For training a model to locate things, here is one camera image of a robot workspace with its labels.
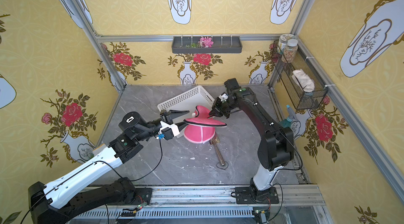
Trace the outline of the pink mesh laundry bag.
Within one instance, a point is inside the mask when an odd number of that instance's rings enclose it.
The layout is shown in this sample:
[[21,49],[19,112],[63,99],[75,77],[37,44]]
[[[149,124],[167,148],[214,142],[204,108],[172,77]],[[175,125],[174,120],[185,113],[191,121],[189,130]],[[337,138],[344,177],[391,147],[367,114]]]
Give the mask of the pink mesh laundry bag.
[[196,106],[192,118],[184,119],[187,124],[184,137],[191,143],[204,144],[216,135],[216,128],[226,127],[227,124],[212,118],[210,110],[204,106]]

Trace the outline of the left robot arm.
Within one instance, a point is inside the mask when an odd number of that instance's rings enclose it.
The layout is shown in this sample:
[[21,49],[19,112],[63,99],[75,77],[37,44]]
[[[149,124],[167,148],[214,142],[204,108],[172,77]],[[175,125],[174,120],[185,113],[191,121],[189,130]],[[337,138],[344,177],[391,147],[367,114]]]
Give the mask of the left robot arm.
[[74,217],[109,203],[131,204],[140,199],[133,182],[120,176],[110,185],[83,191],[109,171],[125,164],[142,149],[141,141],[149,138],[170,140],[186,127],[173,120],[187,110],[162,110],[160,118],[146,122],[135,111],[127,113],[119,127],[122,133],[100,153],[61,178],[29,187],[29,211],[35,224],[65,224]]

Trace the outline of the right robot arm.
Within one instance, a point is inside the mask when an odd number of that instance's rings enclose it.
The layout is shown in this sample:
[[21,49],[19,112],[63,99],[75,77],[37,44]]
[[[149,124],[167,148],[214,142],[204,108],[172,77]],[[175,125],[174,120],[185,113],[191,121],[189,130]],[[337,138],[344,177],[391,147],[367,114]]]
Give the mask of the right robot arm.
[[224,86],[226,92],[216,98],[209,115],[229,118],[241,110],[248,116],[261,137],[257,150],[260,166],[250,187],[254,193],[268,190],[278,171],[294,158],[293,132],[269,115],[251,88],[241,87],[235,78],[228,79]]

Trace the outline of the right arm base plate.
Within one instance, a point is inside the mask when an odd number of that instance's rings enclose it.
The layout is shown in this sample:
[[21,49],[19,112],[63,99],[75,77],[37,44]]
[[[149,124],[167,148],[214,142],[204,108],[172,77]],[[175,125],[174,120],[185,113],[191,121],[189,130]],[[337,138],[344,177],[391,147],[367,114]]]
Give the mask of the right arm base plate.
[[260,191],[253,187],[236,187],[230,194],[239,205],[246,204],[278,204],[280,202],[275,187]]

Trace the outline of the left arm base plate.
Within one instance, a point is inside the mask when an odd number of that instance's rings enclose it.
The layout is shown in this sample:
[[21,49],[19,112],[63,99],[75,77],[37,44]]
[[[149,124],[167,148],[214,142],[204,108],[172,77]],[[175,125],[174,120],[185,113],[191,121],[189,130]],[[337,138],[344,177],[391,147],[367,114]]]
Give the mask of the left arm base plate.
[[152,188],[135,188],[134,190],[129,191],[124,202],[128,205],[141,205],[143,203],[149,205],[152,198],[152,193]]

